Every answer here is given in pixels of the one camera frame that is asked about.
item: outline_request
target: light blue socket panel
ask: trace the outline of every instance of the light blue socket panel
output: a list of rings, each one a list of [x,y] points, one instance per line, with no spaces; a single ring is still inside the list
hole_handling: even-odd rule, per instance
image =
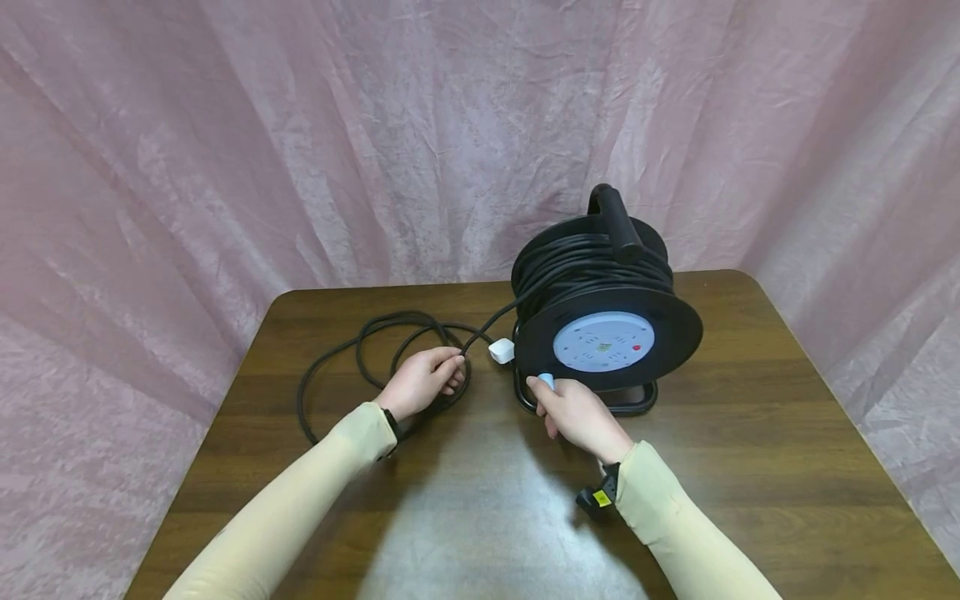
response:
[[[654,328],[643,317],[607,311],[565,325],[553,339],[553,353],[576,371],[608,372],[633,365],[655,342]]]

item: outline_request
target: yellow label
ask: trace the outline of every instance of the yellow label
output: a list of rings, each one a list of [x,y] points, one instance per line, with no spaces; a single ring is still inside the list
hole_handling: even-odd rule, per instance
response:
[[[610,502],[610,497],[603,490],[597,490],[594,492],[593,499],[597,501],[597,504],[600,505],[600,508],[604,508],[612,504],[612,502]]]

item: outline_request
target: hand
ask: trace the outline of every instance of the hand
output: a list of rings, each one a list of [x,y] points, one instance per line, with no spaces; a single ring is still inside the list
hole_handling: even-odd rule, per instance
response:
[[[380,408],[396,420],[412,417],[433,402],[437,394],[453,396],[464,382],[464,357],[459,348],[433,348],[403,361],[387,387],[376,397]]]
[[[634,447],[603,400],[579,381],[557,379],[556,392],[536,377],[527,377],[527,385],[537,397],[537,415],[546,416],[543,421],[551,439],[562,433],[604,465],[619,463]]]

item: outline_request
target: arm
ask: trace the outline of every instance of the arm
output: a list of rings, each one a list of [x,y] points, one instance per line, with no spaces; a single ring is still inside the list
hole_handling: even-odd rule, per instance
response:
[[[616,508],[650,548],[679,600],[780,598],[690,500],[657,451],[646,442],[634,444],[596,394],[570,379],[558,380],[556,393],[535,377],[527,385],[551,438],[562,433],[601,462],[620,463]]]
[[[620,463],[616,509],[650,548],[680,600],[780,598],[646,442],[636,444]]]
[[[459,351],[434,348],[403,363],[374,402],[344,417],[237,513],[164,599],[269,598],[347,483],[396,444],[384,409],[402,420],[437,393],[452,395],[464,379]]]

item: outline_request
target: left hand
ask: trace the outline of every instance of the left hand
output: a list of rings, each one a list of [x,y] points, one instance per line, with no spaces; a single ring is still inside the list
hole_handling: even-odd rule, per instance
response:
[[[453,396],[464,382],[464,357],[459,348],[440,347],[417,352],[403,362],[376,402],[396,420],[413,417],[437,394]]]

